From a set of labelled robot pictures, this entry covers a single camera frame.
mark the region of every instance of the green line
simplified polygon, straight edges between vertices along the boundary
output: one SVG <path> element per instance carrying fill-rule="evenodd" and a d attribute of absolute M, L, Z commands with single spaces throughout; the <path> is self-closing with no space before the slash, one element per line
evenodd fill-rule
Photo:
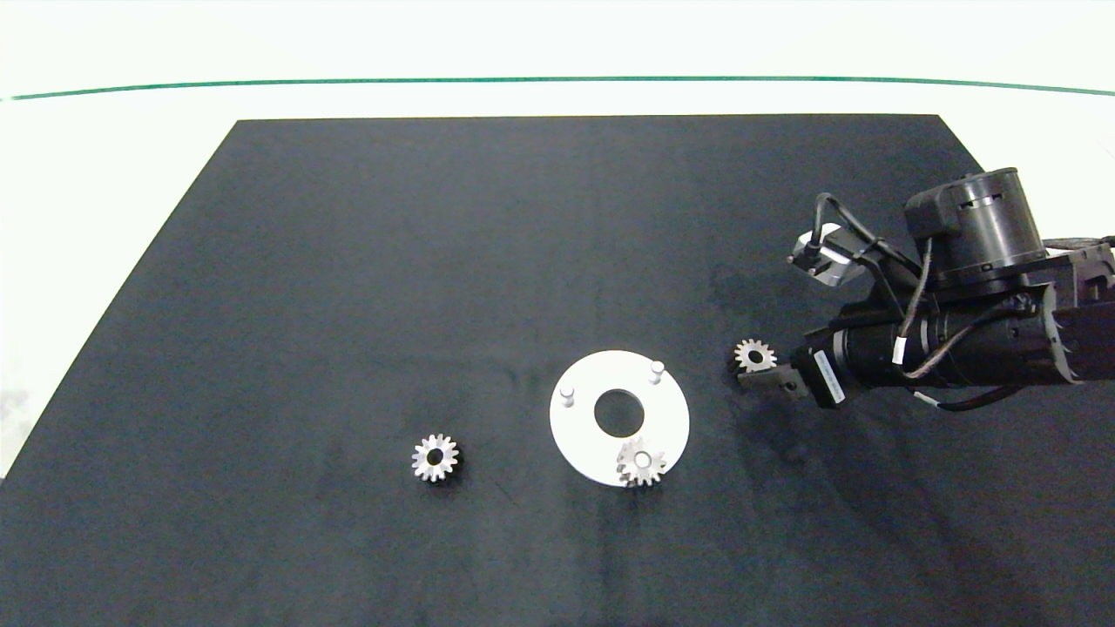
<path fill-rule="evenodd" d="M 942 78 L 892 78 L 885 76 L 503 76 L 471 78 L 277 78 L 261 80 L 211 80 L 201 83 L 154 83 L 151 85 L 123 85 L 94 89 L 45 91 L 11 96 L 11 100 L 86 96 L 115 91 L 145 91 L 151 89 L 184 89 L 193 87 L 244 87 L 256 85 L 407 85 L 428 83 L 899 83 L 911 85 L 949 85 L 958 87 L 995 87 L 1030 91 L 1057 91 L 1089 96 L 1115 96 L 1106 89 L 1025 85 L 1020 83 L 990 83 L 985 80 L 951 80 Z"/>

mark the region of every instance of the white disc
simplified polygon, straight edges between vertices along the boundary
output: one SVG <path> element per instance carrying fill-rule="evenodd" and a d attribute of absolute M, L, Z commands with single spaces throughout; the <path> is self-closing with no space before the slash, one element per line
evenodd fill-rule
<path fill-rule="evenodd" d="M 609 435 L 597 424 L 597 401 L 612 390 L 626 392 L 642 405 L 642 426 L 627 437 Z M 629 440 L 642 437 L 648 448 L 665 453 L 662 472 L 678 463 L 689 441 L 689 406 L 660 361 L 627 350 L 603 350 L 581 358 L 558 379 L 550 398 L 550 428 L 578 472 L 622 488 L 627 483 L 615 470 L 615 457 Z"/>

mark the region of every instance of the white wall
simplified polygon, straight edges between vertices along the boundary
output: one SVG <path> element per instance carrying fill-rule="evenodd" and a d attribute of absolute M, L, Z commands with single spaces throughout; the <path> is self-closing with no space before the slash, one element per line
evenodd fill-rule
<path fill-rule="evenodd" d="M 0 476 L 236 119 L 939 114 L 1019 167 L 1044 237 L 1115 232 L 1115 3 L 0 3 Z M 859 76 L 894 83 L 195 87 L 291 78 Z"/>

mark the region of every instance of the black mat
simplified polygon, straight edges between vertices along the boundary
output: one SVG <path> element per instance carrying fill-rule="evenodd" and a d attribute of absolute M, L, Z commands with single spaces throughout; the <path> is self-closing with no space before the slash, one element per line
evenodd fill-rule
<path fill-rule="evenodd" d="M 932 116 L 240 123 L 0 486 L 0 624 L 1113 624 L 1113 386 L 954 416 L 724 376 L 866 290 L 785 264 L 815 193 L 909 251 L 901 203 L 978 170 Z M 652 490 L 550 434 L 605 348 L 689 402 Z"/>

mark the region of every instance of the spur gear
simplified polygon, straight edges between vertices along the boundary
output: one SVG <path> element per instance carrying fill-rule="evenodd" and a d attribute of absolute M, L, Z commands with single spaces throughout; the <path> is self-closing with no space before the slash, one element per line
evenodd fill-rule
<path fill-rule="evenodd" d="M 665 453 L 651 453 L 641 437 L 631 440 L 620 447 L 620 454 L 615 457 L 619 464 L 615 472 L 620 473 L 620 480 L 628 486 L 651 485 L 656 481 L 662 480 L 662 472 L 666 467 Z"/>
<path fill-rule="evenodd" d="M 774 350 L 757 339 L 745 339 L 736 345 L 736 367 L 745 373 L 759 373 L 775 367 Z"/>
<path fill-rule="evenodd" d="M 415 451 L 417 452 L 410 456 L 415 463 L 410 467 L 415 469 L 415 476 L 430 483 L 437 483 L 445 479 L 446 473 L 453 472 L 460 452 L 453 438 L 440 433 L 436 437 L 432 433 L 429 437 L 423 438 Z"/>

